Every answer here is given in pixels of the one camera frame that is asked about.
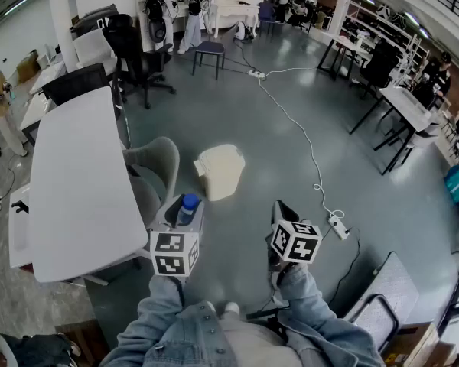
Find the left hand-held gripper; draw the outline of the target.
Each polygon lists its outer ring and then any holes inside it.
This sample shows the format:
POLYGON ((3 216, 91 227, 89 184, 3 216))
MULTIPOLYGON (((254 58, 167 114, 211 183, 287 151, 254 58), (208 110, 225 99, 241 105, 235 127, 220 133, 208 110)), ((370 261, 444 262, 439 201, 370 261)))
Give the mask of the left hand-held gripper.
POLYGON ((200 256, 205 202, 193 211, 188 226, 177 226, 184 195, 169 199, 149 225, 149 251, 156 275, 186 278, 200 256))

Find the blue-capped plastic bottle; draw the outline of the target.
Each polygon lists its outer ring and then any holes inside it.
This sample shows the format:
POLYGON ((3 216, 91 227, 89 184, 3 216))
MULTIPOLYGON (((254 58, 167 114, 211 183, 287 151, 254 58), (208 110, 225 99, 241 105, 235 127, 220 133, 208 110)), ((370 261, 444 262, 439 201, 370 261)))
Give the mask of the blue-capped plastic bottle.
POLYGON ((176 225, 188 226, 197 211, 199 203, 200 200, 196 194, 184 194, 181 198, 181 206, 178 210, 176 225))

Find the cream pedal trash bin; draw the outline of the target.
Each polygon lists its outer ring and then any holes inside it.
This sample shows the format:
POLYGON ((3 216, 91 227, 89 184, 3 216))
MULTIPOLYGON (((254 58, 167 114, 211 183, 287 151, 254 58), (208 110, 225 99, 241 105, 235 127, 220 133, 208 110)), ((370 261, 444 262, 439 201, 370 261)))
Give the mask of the cream pedal trash bin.
POLYGON ((194 166, 209 201, 219 201, 236 192, 246 165, 243 154, 232 144, 209 148, 198 155, 194 166))

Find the person's left forearm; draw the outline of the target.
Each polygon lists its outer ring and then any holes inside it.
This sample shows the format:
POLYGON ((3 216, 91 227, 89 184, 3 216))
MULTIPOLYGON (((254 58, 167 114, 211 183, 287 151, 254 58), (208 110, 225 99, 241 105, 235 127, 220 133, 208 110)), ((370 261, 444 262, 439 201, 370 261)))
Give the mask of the person's left forearm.
POLYGON ((176 278, 154 276, 150 295, 138 305, 138 318, 118 335, 118 345, 100 367, 142 367, 146 352, 174 324, 183 310, 181 282, 176 278))

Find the person's right forearm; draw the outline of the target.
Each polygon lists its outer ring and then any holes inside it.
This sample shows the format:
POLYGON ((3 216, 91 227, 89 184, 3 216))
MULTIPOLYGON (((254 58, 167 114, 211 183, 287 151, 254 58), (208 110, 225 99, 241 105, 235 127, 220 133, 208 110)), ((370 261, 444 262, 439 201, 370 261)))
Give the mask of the person's right forearm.
POLYGON ((278 321, 304 367, 386 367, 371 335, 328 307, 307 265, 286 265, 276 284, 289 302, 278 321))

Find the person's denim jacket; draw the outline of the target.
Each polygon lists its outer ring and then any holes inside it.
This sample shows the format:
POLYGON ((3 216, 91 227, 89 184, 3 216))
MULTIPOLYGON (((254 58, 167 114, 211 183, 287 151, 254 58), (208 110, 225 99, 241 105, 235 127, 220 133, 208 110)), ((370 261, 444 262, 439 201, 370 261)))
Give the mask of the person's denim jacket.
POLYGON ((145 354, 142 367, 237 367, 236 357, 206 301, 177 315, 145 354))

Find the grey perforated panel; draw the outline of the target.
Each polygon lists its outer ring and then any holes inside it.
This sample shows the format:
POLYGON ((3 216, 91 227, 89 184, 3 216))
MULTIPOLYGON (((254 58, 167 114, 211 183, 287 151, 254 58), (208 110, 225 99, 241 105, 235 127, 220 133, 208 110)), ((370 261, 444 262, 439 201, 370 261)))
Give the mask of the grey perforated panel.
POLYGON ((344 319, 367 331, 382 352, 408 319, 418 296, 405 266, 396 252, 390 252, 344 319))

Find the person's leg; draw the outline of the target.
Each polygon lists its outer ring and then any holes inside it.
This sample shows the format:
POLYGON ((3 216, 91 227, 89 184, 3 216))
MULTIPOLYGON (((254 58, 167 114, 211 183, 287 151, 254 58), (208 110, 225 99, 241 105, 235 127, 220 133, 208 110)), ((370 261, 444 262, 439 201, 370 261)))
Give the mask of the person's leg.
POLYGON ((225 312, 220 317, 220 326, 231 345, 238 367, 253 366, 253 335, 251 325, 235 312, 225 312))
POLYGON ((302 367, 298 354, 285 341, 260 323, 252 323, 251 339, 247 340, 252 367, 302 367))

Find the person's left leg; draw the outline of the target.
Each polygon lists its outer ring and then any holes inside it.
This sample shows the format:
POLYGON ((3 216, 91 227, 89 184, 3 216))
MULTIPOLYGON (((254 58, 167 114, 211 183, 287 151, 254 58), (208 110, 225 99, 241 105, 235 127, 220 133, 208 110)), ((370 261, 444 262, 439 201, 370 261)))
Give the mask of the person's left leg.
POLYGON ((231 345, 238 367, 253 366, 253 335, 251 325, 235 312, 225 312, 220 317, 220 326, 231 345))

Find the blue seat chair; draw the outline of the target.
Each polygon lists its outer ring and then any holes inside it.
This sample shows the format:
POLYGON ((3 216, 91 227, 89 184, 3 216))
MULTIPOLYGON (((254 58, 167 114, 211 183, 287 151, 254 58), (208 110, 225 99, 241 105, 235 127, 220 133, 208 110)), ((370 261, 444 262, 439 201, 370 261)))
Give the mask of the blue seat chair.
POLYGON ((204 41, 194 48, 194 59, 192 65, 192 75, 195 74, 196 65, 201 66, 205 55, 216 57, 216 79, 219 78, 219 71, 224 69, 226 59, 226 49, 220 42, 204 41))

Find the black office chair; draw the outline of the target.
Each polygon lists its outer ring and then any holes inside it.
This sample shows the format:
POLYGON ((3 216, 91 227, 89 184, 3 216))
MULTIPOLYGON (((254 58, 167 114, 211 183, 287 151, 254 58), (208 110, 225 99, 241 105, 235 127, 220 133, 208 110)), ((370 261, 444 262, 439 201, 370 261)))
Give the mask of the black office chair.
POLYGON ((369 93, 377 98, 373 90, 383 89, 390 83, 390 73, 399 63, 399 49, 384 39, 379 41, 373 49, 372 58, 365 67, 360 69, 360 76, 365 79, 364 93, 360 97, 365 99, 369 93))
POLYGON ((176 89, 165 82, 166 78, 162 74, 164 65, 171 59, 169 50, 173 44, 144 52, 141 35, 132 17, 127 14, 109 17, 107 27, 103 28, 103 36, 117 59, 114 77, 134 89, 142 88, 146 109, 151 108, 148 101, 148 90, 151 87, 176 93, 176 89))

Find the cardboard box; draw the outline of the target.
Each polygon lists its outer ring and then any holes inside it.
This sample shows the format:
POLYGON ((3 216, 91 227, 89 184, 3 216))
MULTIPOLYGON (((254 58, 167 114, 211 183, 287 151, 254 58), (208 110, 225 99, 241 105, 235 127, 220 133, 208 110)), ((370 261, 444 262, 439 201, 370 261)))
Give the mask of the cardboard box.
POLYGON ((432 322, 404 325, 382 351, 384 364, 423 367, 438 341, 438 331, 432 322))

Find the white floor appliance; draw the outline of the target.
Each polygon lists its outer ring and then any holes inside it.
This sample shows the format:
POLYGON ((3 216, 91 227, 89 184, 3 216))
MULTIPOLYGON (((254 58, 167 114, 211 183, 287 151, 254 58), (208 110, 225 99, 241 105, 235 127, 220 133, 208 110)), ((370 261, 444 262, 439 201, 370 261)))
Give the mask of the white floor appliance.
POLYGON ((239 21, 236 24, 236 32, 234 34, 234 40, 242 42, 252 42, 254 35, 252 29, 249 28, 244 22, 239 21))

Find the purple chair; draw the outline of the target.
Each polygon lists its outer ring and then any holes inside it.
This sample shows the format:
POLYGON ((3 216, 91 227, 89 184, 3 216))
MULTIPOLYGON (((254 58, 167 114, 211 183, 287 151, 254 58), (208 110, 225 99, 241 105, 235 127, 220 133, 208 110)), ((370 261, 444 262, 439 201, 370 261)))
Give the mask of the purple chair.
POLYGON ((273 37, 276 23, 274 5, 271 2, 260 2, 258 6, 259 30, 262 31, 263 28, 266 28, 267 34, 270 34, 271 37, 273 37))

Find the white metal shelving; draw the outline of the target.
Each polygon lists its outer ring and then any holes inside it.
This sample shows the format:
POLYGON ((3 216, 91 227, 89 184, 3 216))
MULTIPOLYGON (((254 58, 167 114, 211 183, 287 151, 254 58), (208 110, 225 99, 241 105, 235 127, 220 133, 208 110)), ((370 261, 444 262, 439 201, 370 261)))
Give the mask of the white metal shelving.
POLYGON ((394 84, 412 89, 425 67, 431 53, 422 46, 422 37, 406 31, 406 20, 394 14, 399 20, 392 22, 387 17, 388 8, 379 7, 379 13, 365 5, 351 1, 342 24, 342 32, 371 57, 375 46, 384 41, 399 51, 399 63, 391 77, 394 84))

